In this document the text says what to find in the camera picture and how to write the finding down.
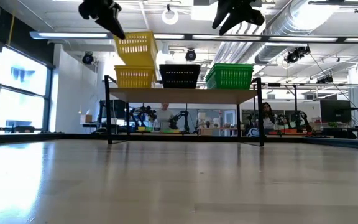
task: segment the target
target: floor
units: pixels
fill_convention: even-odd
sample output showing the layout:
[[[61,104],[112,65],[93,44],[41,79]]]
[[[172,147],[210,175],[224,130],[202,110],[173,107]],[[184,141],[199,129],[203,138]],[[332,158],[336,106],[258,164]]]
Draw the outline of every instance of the floor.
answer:
[[[0,146],[0,223],[358,223],[358,149],[61,140]]]

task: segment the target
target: green basket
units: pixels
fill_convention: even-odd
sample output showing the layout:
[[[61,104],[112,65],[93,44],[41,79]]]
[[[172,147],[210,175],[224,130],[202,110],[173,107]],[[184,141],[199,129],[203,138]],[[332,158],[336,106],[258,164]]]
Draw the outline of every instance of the green basket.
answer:
[[[253,65],[214,64],[206,77],[209,89],[249,90]]]

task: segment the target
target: glass window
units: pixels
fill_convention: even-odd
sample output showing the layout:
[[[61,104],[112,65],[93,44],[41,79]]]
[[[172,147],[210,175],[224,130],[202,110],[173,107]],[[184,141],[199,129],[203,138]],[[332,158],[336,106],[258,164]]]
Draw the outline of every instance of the glass window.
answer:
[[[0,127],[42,128],[43,115],[44,99],[42,97],[0,89]]]
[[[13,50],[0,53],[0,84],[45,94],[47,68]]]

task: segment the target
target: window frame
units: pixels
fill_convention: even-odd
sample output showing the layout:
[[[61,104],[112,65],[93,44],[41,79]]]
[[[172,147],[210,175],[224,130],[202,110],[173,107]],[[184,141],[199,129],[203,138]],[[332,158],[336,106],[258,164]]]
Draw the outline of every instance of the window frame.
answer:
[[[38,93],[34,93],[32,91],[24,90],[21,88],[16,88],[8,85],[4,85],[0,83],[0,89],[5,89],[9,91],[13,91],[19,94],[27,95],[27,96],[34,96],[34,97],[41,97],[44,99],[44,110],[42,115],[42,127],[36,128],[36,131],[48,131],[49,130],[49,120],[50,120],[50,103],[51,103],[51,87],[52,87],[52,72],[53,67],[46,65],[45,63],[42,63],[39,60],[34,59],[33,57],[28,56],[27,54],[24,54],[16,49],[13,49],[12,47],[6,47],[5,48],[14,51],[17,54],[21,54],[22,56],[27,57],[28,59],[31,59],[37,63],[42,64],[43,66],[46,66],[47,68],[47,79],[45,81],[45,94],[40,95]],[[0,131],[10,131],[12,127],[0,127]]]

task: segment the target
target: person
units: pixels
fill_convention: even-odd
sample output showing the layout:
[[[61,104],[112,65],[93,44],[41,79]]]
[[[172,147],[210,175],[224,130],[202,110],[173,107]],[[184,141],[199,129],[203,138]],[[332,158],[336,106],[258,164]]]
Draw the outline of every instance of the person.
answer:
[[[277,114],[274,114],[272,111],[272,107],[269,103],[262,103],[262,112],[264,115],[264,131],[269,132],[275,129],[277,124]]]
[[[169,119],[173,117],[173,113],[168,107],[169,103],[162,103],[161,108],[157,110],[157,122],[160,123],[161,130],[170,129]]]

